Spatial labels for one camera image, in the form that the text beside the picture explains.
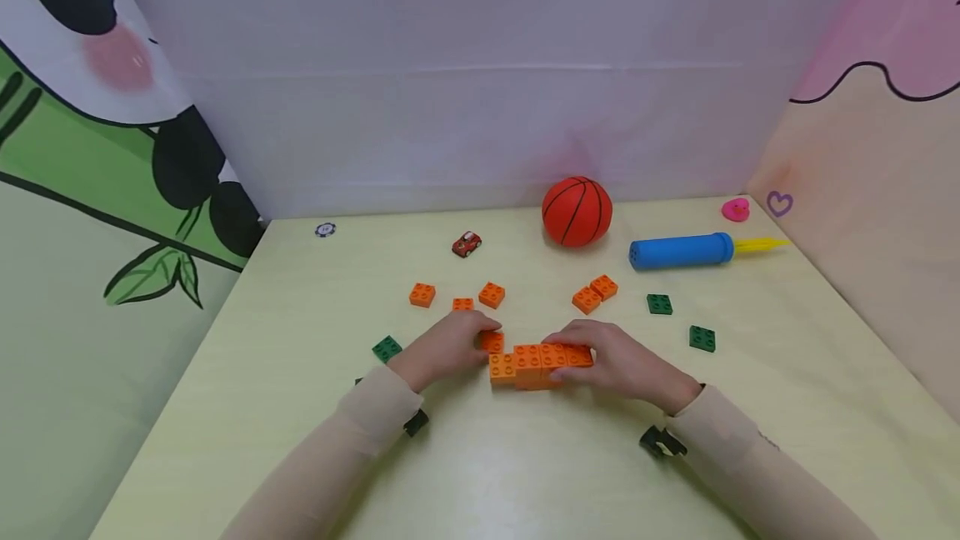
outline red toy car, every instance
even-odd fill
[[[464,232],[458,241],[453,243],[454,254],[467,258],[474,250],[480,248],[482,241],[474,232]]]

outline orange basketball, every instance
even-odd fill
[[[613,217],[610,195],[592,179],[569,177],[543,198],[543,226],[562,246],[586,246],[607,232]]]

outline sleeve cuff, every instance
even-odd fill
[[[760,438],[757,423],[712,386],[704,387],[675,417],[668,417],[666,428],[691,454],[725,470],[737,469]]]
[[[340,400],[337,412],[353,422],[378,453],[421,407],[423,397],[386,365],[375,367]]]

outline hand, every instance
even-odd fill
[[[613,390],[663,409],[680,413],[700,395],[693,377],[663,361],[653,351],[612,323],[574,319],[560,332],[543,339],[548,344],[585,344],[596,352],[592,367],[563,367],[550,374],[555,382],[580,382]]]
[[[479,311],[450,312],[391,358],[387,367],[421,393],[440,378],[486,364],[487,351],[474,347],[473,340],[482,331],[499,329],[498,321]]]

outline beige sleeve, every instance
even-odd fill
[[[877,540],[714,387],[667,419],[694,472],[763,540]]]
[[[267,476],[221,540],[325,538],[366,466],[422,402],[393,370],[373,369]]]

